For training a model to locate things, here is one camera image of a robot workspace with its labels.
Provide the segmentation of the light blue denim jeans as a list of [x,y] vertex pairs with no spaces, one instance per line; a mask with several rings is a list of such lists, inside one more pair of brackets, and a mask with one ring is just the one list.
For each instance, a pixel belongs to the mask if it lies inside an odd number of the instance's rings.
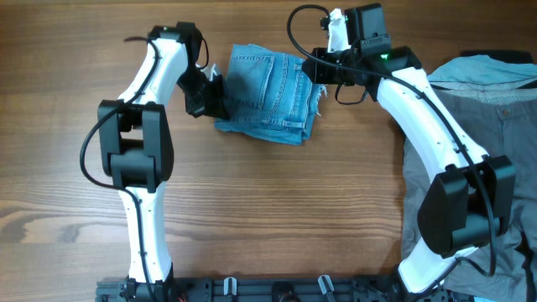
[[232,47],[228,71],[228,119],[215,128],[273,143],[301,145],[309,139],[326,87],[314,84],[298,56],[255,44]]

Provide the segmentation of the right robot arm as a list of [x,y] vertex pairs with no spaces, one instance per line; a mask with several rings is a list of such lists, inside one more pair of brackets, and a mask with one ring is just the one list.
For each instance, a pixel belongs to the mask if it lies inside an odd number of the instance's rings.
[[378,286],[392,301],[423,299],[478,248],[496,249],[508,230],[514,166],[462,129],[410,48],[392,46],[380,4],[326,11],[320,26],[328,44],[306,54],[303,71],[316,84],[362,86],[425,166],[430,186],[417,212],[420,239]]

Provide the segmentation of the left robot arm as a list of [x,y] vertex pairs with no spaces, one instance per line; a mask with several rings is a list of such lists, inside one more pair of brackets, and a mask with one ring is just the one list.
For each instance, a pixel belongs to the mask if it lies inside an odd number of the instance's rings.
[[194,23],[156,26],[143,41],[146,57],[118,99],[100,103],[95,133],[102,167],[126,211],[130,242],[128,276],[100,282],[98,301],[184,301],[175,282],[164,229],[164,191],[172,175],[174,147],[165,107],[175,87],[192,117],[226,118],[227,88],[215,66],[199,66],[206,47]]

